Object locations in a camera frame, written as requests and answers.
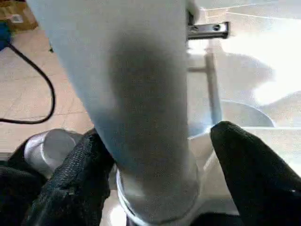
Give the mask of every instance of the metal bolt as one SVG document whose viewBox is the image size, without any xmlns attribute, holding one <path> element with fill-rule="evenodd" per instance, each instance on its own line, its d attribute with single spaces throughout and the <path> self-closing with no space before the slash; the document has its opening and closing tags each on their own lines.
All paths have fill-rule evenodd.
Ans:
<svg viewBox="0 0 301 226">
<path fill-rule="evenodd" d="M 217 32 L 218 30 L 220 30 L 221 26 L 219 24 L 215 24 L 215 25 L 212 26 L 212 28 L 213 28 L 214 31 Z"/>
<path fill-rule="evenodd" d="M 190 31 L 192 32 L 198 32 L 198 27 L 197 26 L 192 26 Z"/>
</svg>

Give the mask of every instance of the black cable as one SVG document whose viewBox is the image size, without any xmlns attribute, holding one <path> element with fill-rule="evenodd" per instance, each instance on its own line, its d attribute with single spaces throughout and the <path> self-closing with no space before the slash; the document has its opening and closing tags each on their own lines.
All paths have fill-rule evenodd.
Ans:
<svg viewBox="0 0 301 226">
<path fill-rule="evenodd" d="M 50 79 L 47 77 L 47 75 L 33 62 L 31 61 L 27 56 L 25 56 L 23 53 L 21 53 L 16 47 L 14 47 L 12 44 L 7 42 L 8 47 L 14 51 L 19 57 L 21 57 L 26 63 L 28 63 L 31 67 L 34 68 L 42 77 L 45 79 L 47 85 L 50 88 L 51 92 L 51 109 L 48 115 L 44 119 L 36 120 L 36 121 L 23 121 L 23 120 L 14 120 L 14 119 L 5 119 L 5 118 L 0 118 L 0 122 L 7 122 L 7 123 L 14 123 L 14 124 L 40 124 L 43 122 L 46 122 L 51 118 L 55 111 L 55 88 L 53 87 Z"/>
</svg>

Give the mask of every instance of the blue object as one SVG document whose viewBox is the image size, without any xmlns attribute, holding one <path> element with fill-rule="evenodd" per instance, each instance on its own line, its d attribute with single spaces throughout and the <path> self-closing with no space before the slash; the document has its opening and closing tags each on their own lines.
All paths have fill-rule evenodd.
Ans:
<svg viewBox="0 0 301 226">
<path fill-rule="evenodd" d="M 6 22 L 0 22 L 0 51 L 11 41 L 11 33 Z"/>
</svg>

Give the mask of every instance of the metal bracket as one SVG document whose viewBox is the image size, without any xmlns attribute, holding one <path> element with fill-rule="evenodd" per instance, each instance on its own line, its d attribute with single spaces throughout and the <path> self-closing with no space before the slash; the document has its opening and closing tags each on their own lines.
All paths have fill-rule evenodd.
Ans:
<svg viewBox="0 0 301 226">
<path fill-rule="evenodd" d="M 200 24 L 188 26 L 188 40 L 195 39 L 226 39 L 229 36 L 230 23 Z"/>
</svg>

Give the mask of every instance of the white pvc pipe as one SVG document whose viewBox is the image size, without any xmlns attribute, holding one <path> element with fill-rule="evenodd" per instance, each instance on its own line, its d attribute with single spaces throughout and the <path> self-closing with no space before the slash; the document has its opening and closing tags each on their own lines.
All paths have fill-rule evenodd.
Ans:
<svg viewBox="0 0 301 226">
<path fill-rule="evenodd" d="M 198 195 L 185 1 L 27 1 L 118 164 L 128 207 L 151 223 L 184 216 Z"/>
</svg>

